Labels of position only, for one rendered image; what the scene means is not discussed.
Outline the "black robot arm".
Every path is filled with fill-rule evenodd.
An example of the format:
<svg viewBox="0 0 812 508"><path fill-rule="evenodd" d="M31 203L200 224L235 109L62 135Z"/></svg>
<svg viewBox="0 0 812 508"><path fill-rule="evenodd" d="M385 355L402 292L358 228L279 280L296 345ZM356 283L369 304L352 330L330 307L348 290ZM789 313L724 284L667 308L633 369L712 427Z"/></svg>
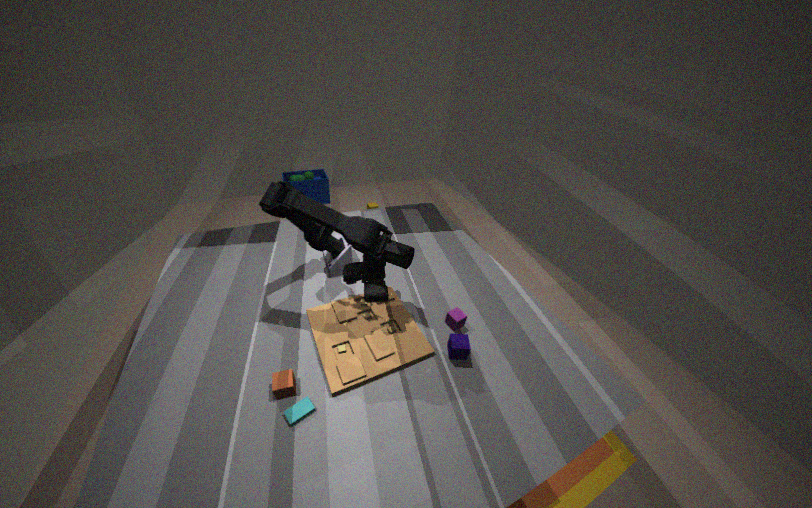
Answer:
<svg viewBox="0 0 812 508"><path fill-rule="evenodd" d="M272 182L259 202L266 213L287 218L304 232L308 245L315 250L332 253L333 259L345 248L342 238L332 236L334 231L342 235L352 248L364 254L370 261L380 261L409 268L415 249L391 240L392 232L372 218L346 216L305 196L287 181ZM380 232L383 232L380 235ZM366 283L363 262L344 265L343 282L347 285L361 280Z"/></svg>

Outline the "teal rectangular block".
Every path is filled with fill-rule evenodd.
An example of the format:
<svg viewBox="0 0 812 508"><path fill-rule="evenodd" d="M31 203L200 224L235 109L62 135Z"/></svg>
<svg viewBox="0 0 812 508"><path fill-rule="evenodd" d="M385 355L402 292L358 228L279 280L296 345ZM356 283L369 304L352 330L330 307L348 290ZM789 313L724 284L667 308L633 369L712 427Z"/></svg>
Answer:
<svg viewBox="0 0 812 508"><path fill-rule="evenodd" d="M311 415L313 412L315 412L315 408L308 397L305 397L292 407L283 411L291 427L294 426L295 424L298 424L302 419L305 419L309 414Z"/></svg>

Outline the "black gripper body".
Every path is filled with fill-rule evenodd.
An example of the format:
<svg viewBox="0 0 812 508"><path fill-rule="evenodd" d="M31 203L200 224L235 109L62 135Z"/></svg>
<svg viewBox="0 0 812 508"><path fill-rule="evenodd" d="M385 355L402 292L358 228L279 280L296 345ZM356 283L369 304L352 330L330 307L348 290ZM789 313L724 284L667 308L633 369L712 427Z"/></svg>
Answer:
<svg viewBox="0 0 812 508"><path fill-rule="evenodd" d="M369 285L364 287L364 302L387 302L388 288L384 283L386 262L367 260L363 255L366 279Z"/></svg>

